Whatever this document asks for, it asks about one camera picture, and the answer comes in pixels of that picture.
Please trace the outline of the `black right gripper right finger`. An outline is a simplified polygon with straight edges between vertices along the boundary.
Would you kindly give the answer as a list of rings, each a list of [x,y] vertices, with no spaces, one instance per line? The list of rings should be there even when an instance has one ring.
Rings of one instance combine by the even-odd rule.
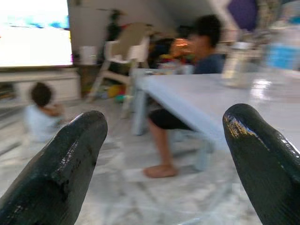
[[[300,223],[300,153],[248,104],[222,118],[240,181],[264,225]]]

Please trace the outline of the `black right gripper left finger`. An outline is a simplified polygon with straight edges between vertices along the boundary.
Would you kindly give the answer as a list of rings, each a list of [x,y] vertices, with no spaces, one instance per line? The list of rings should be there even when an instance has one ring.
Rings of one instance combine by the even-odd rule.
[[[75,224],[107,133],[99,111],[84,112],[61,128],[1,197],[1,224]]]

